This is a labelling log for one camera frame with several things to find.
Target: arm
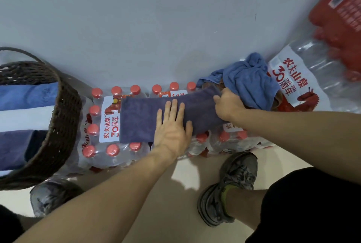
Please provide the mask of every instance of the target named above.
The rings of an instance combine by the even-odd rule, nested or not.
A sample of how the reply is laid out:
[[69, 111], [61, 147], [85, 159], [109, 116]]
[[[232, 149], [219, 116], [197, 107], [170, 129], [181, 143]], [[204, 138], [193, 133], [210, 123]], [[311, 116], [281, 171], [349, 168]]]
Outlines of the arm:
[[183, 128], [184, 104], [177, 100], [157, 113], [154, 149], [136, 164], [70, 200], [31, 227], [16, 243], [121, 242], [138, 216], [150, 190], [192, 137]]
[[345, 112], [267, 112], [246, 109], [228, 88], [216, 112], [332, 176], [361, 185], [361, 115]]

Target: wicker basket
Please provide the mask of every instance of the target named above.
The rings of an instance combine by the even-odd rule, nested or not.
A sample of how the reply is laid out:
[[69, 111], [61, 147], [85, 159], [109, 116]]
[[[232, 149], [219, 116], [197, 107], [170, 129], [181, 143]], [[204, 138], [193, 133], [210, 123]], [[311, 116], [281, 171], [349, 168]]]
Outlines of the wicker basket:
[[20, 190], [43, 182], [64, 165], [75, 144], [82, 102], [78, 92], [63, 81], [54, 68], [33, 54], [9, 47], [0, 47], [0, 51], [2, 50], [25, 54], [37, 62], [1, 65], [0, 85], [58, 82], [58, 94], [49, 130], [38, 153], [23, 168], [0, 177], [0, 190]]

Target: floor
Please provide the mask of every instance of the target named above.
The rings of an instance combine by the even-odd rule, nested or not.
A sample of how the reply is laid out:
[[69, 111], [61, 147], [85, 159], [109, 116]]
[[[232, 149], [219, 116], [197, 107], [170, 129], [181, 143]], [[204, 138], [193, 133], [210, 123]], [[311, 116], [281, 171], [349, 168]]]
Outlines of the floor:
[[[286, 174], [309, 164], [287, 151], [273, 147], [255, 151], [259, 160], [255, 189], [266, 189]], [[136, 222], [124, 242], [244, 242], [252, 230], [236, 221], [210, 228], [197, 212], [201, 191], [217, 182], [218, 170], [226, 156], [195, 157], [171, 166], [149, 194]], [[116, 170], [87, 177], [77, 183], [89, 189], [114, 174]], [[32, 216], [29, 190], [2, 191], [0, 204], [18, 214]]]

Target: basket handle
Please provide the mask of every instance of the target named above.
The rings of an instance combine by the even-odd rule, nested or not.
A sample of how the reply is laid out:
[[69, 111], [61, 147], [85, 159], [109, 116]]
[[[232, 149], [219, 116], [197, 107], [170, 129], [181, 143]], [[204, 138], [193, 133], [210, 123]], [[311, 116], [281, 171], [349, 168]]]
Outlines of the basket handle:
[[3, 51], [3, 50], [9, 50], [9, 51], [14, 51], [14, 52], [19, 52], [19, 53], [22, 53], [26, 56], [29, 56], [30, 58], [33, 58], [34, 60], [36, 60], [37, 62], [41, 63], [42, 65], [46, 66], [46, 64], [40, 60], [38, 57], [36, 57], [35, 55], [25, 51], [25, 50], [22, 50], [22, 49], [19, 49], [19, 48], [11, 48], [11, 47], [8, 47], [8, 46], [1, 46], [0, 47], [0, 51]]

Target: hand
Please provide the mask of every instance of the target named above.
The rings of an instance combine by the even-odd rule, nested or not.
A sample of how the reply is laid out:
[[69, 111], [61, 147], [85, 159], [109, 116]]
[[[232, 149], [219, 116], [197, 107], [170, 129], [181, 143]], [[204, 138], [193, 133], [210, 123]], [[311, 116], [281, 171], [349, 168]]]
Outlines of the hand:
[[234, 94], [228, 88], [222, 90], [222, 96], [215, 95], [213, 97], [215, 102], [215, 112], [221, 119], [232, 122], [232, 117], [239, 111], [244, 111], [246, 108], [239, 96]]
[[179, 105], [178, 115], [177, 103], [176, 99], [173, 100], [172, 105], [170, 101], [166, 102], [163, 122], [162, 110], [158, 110], [157, 127], [154, 134], [154, 147], [165, 148], [174, 157], [174, 160], [184, 154], [191, 142], [193, 133], [191, 121], [187, 122], [186, 130], [184, 130], [184, 103]]

